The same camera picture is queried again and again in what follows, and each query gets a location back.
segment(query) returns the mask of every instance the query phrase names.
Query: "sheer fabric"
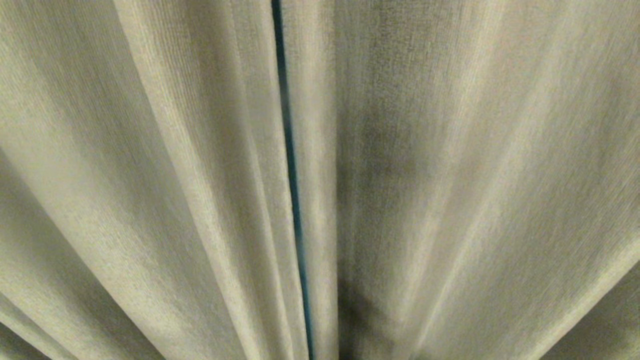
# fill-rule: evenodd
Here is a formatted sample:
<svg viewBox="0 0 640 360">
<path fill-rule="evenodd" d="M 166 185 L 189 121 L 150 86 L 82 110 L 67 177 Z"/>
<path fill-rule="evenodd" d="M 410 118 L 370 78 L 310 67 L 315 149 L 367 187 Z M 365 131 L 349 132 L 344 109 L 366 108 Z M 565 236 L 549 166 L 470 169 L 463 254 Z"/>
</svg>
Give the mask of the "sheer fabric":
<svg viewBox="0 0 640 360">
<path fill-rule="evenodd" d="M 0 3 L 0 359 L 640 356 L 640 3 L 278 5 Z"/>
</svg>

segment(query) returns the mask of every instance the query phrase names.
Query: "fabric pleat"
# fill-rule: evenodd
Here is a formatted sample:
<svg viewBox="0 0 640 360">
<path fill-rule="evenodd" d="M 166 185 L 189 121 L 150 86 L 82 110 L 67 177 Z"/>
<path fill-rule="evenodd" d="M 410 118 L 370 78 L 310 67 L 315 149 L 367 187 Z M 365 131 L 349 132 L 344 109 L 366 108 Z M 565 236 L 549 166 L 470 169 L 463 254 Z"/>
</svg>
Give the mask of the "fabric pleat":
<svg viewBox="0 0 640 360">
<path fill-rule="evenodd" d="M 638 261 L 637 2 L 283 4 L 318 358 L 536 359 Z"/>
<path fill-rule="evenodd" d="M 0 359 L 637 359 L 639 261 L 637 1 L 0 1 Z"/>
<path fill-rule="evenodd" d="M 2 246 L 49 262 L 4 252 L 2 292 L 73 356 L 307 356 L 272 18 L 253 5 L 3 3 L 0 146 L 40 215 Z"/>
</svg>

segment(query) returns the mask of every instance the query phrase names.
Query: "curtain gap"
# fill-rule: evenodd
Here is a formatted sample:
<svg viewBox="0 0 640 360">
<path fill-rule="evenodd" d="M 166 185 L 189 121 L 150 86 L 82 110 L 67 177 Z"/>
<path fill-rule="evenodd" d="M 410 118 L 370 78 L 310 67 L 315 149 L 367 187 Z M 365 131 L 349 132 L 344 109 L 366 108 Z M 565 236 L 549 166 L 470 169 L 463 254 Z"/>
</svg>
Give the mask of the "curtain gap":
<svg viewBox="0 0 640 360">
<path fill-rule="evenodd" d="M 273 27 L 276 40 L 276 57 L 278 60 L 278 82 L 280 83 L 280 106 L 282 107 L 282 121 L 284 126 L 285 146 L 287 149 L 287 168 L 289 173 L 289 190 L 291 192 L 291 211 L 293 213 L 293 228 L 298 255 L 298 269 L 302 288 L 302 301 L 305 313 L 305 328 L 307 330 L 307 348 L 309 359 L 314 359 L 314 346 L 311 324 L 311 310 L 307 286 L 307 269 L 305 266 L 305 251 L 303 248 L 302 224 L 300 218 L 300 199 L 298 197 L 298 181 L 296 173 L 296 158 L 294 155 L 291 109 L 289 108 L 289 84 L 287 82 L 287 64 L 284 54 L 284 34 L 282 30 L 282 9 L 280 0 L 271 0 L 273 11 Z"/>
</svg>

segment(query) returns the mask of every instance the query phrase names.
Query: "white curtain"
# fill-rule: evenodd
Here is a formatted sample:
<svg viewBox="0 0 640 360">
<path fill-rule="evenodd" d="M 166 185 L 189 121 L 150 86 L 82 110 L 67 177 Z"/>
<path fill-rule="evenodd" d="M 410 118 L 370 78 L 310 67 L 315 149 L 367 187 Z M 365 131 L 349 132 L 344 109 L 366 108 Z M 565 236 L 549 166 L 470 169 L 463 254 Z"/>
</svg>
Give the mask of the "white curtain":
<svg viewBox="0 0 640 360">
<path fill-rule="evenodd" d="M 638 1 L 274 4 L 0 1 L 0 359 L 640 357 Z"/>
</svg>

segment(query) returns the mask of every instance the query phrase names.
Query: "textured fabric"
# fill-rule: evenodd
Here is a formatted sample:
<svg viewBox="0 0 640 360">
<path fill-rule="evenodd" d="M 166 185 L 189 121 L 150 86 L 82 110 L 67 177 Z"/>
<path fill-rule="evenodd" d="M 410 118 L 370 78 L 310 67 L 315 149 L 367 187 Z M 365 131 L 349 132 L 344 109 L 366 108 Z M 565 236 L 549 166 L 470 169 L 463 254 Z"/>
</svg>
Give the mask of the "textured fabric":
<svg viewBox="0 0 640 360">
<path fill-rule="evenodd" d="M 270 4 L 0 16 L 5 325 L 54 359 L 305 358 Z"/>
<path fill-rule="evenodd" d="M 536 359 L 638 261 L 640 3 L 283 13 L 318 359 Z"/>
<path fill-rule="evenodd" d="M 640 357 L 639 2 L 279 3 L 0 2 L 0 359 Z"/>
<path fill-rule="evenodd" d="M 640 263 L 543 357 L 640 358 Z"/>
</svg>

